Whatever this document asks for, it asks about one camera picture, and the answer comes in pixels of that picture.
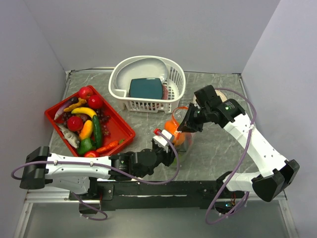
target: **tomato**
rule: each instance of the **tomato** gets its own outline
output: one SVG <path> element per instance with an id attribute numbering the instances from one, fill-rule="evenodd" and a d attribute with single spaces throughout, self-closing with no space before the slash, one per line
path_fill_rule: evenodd
<path id="1" fill-rule="evenodd" d="M 91 150 L 91 151 L 88 151 L 88 152 L 84 155 L 84 157 L 89 157 L 89 158 L 91 158 L 91 157 L 99 157 L 99 153 L 96 152 L 96 151 L 94 151 L 94 150 Z"/>
<path id="2" fill-rule="evenodd" d="M 88 106 L 92 109 L 99 109 L 103 106 L 104 102 L 98 95 L 92 95 L 88 99 Z"/>
<path id="3" fill-rule="evenodd" d="M 83 126 L 83 120 L 77 116 L 72 116 L 67 120 L 67 127 L 71 131 L 79 131 Z"/>

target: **green cucumber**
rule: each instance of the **green cucumber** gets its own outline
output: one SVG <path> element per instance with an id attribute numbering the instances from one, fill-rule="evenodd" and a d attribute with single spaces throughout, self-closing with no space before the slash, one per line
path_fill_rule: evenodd
<path id="1" fill-rule="evenodd" d="M 99 123 L 99 119 L 96 115 L 93 116 L 92 122 L 93 122 L 93 131 L 94 131 L 96 147 L 100 148 L 103 145 L 103 134 L 101 132 L 101 126 Z"/>

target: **white wall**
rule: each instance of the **white wall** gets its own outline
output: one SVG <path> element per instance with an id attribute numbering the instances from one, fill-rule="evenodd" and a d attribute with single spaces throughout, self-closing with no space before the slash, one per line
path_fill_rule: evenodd
<path id="1" fill-rule="evenodd" d="M 26 191 L 10 172 L 47 145 L 44 110 L 61 99 L 65 72 L 22 0 L 0 1 L 0 233 L 13 236 Z"/>
<path id="2" fill-rule="evenodd" d="M 258 127 L 301 168 L 286 190 L 299 234 L 317 237 L 317 1 L 282 0 L 244 71 Z"/>
<path id="3" fill-rule="evenodd" d="M 241 73 L 279 0 L 25 0 L 65 70 L 157 55 Z"/>

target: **white plate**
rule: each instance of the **white plate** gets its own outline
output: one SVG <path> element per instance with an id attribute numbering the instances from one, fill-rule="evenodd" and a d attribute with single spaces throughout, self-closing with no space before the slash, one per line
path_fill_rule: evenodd
<path id="1" fill-rule="evenodd" d="M 162 83 L 167 79 L 167 67 L 156 58 L 145 58 L 134 61 L 122 68 L 116 78 L 115 86 L 129 92 L 131 80 L 135 78 L 159 78 Z"/>

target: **carrot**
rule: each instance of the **carrot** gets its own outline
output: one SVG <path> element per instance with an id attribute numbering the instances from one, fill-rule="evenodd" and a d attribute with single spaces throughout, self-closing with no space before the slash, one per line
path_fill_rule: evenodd
<path id="1" fill-rule="evenodd" d="M 108 145 L 104 146 L 104 147 L 100 147 L 99 149 L 97 149 L 96 151 L 100 154 L 106 152 L 106 151 L 109 151 L 109 150 L 112 150 L 113 148 L 117 147 L 119 144 L 121 144 L 122 142 L 124 141 L 124 139 L 118 141 L 118 140 L 115 140 L 111 143 L 109 143 Z"/>

